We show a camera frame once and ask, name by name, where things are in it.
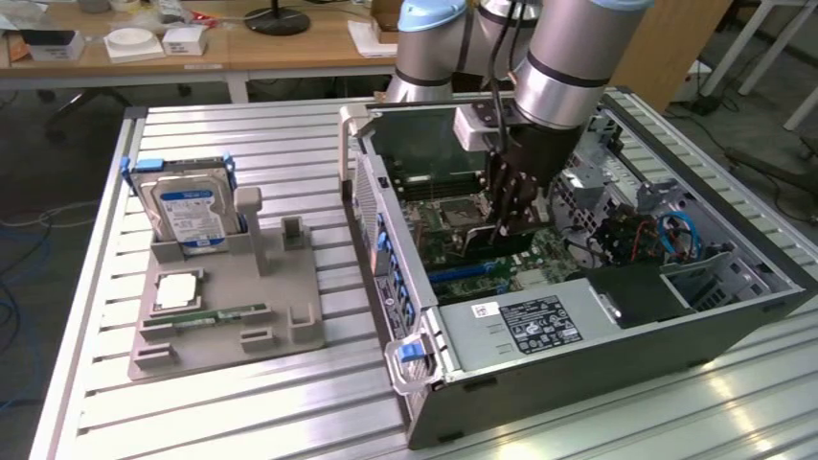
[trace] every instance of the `floor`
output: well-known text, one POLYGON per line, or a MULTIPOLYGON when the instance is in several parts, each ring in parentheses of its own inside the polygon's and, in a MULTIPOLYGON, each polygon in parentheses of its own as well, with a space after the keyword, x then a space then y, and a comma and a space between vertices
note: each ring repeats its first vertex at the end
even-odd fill
MULTIPOLYGON (((703 53, 709 62, 718 62, 735 35, 735 32, 730 32, 713 37, 703 53)), ((766 47, 762 40, 753 41, 742 58, 753 58, 766 47)), ((734 72, 742 66, 739 62, 734 72)), ((806 162, 801 156, 806 147, 798 135, 783 130, 781 125, 817 82, 818 69, 782 55, 749 97, 727 92, 739 106, 738 113, 722 108, 711 116, 695 119, 722 145, 746 150, 795 172, 802 171, 806 162)), ((322 98, 332 91, 340 96, 364 96, 374 89, 380 89, 383 79, 350 79, 346 84, 339 82, 334 85, 328 80, 282 80, 262 82, 252 90, 260 101, 322 98)), ((192 88, 194 93, 187 98, 179 96, 174 85, 151 86, 150 89, 124 88, 121 93, 134 104, 146 106, 228 102, 227 88, 222 84, 194 84, 192 88)), ((0 193, 16 198, 15 201, 4 200, 0 212, 3 219, 21 212, 28 212, 27 216, 32 217, 35 215, 31 210, 95 200, 101 195, 121 109, 107 100, 92 102, 63 124, 67 140, 55 146, 45 140, 39 122, 73 94, 73 91, 57 91, 55 103, 43 103, 33 92, 20 92, 5 106, 0 103, 4 106, 0 108, 0 151, 4 165, 0 171, 0 193)), ((8 100, 11 96, 12 93, 0 94, 0 101, 8 100)), ((679 106, 670 110, 678 115, 687 114, 679 106)), ((701 148, 726 165, 723 154, 706 132, 686 119, 674 120, 674 123, 701 148)), ((818 111, 810 115, 799 132, 818 136, 818 111)), ((735 174, 755 193, 773 202, 773 186, 767 179, 749 170, 738 170, 735 174)), ((815 210, 811 198, 786 187, 781 205, 793 214, 805 216, 815 210)), ((95 207, 88 206, 67 212, 55 220, 57 223, 77 221, 92 218, 93 214, 95 207)), ((794 224, 818 242, 818 231, 807 224, 794 224)), ((7 266, 7 261, 19 257, 43 230, 37 225, 23 229, 0 226, 0 266, 7 266)), ((0 406, 9 399, 21 398, 19 403, 0 410, 1 459, 25 458, 28 455, 89 230, 89 225, 55 229, 48 239, 48 259, 32 258, 28 265, 15 271, 27 272, 33 267, 32 275, 19 280, 4 278, 20 304, 23 322, 29 327, 21 330, 12 348, 0 355, 0 406)), ((8 340, 9 333, 11 328, 0 329, 0 344, 8 340)))

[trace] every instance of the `aluminum extrusion table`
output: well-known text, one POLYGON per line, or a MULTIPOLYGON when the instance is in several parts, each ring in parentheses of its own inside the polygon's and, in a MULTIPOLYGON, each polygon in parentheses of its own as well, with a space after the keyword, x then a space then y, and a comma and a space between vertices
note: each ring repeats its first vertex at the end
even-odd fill
MULTIPOLYGON (((818 275, 815 246, 645 103, 610 94, 770 239, 818 275)), ((406 449, 354 259, 339 184, 332 100, 129 112, 32 458, 536 459, 749 458, 818 451, 818 304, 747 337, 715 361, 439 448, 406 449), (151 230, 119 177, 140 151, 230 152, 259 185, 262 225, 300 214, 314 231, 328 346, 183 378, 127 377, 151 230)), ((647 178, 667 174, 629 136, 647 178)))

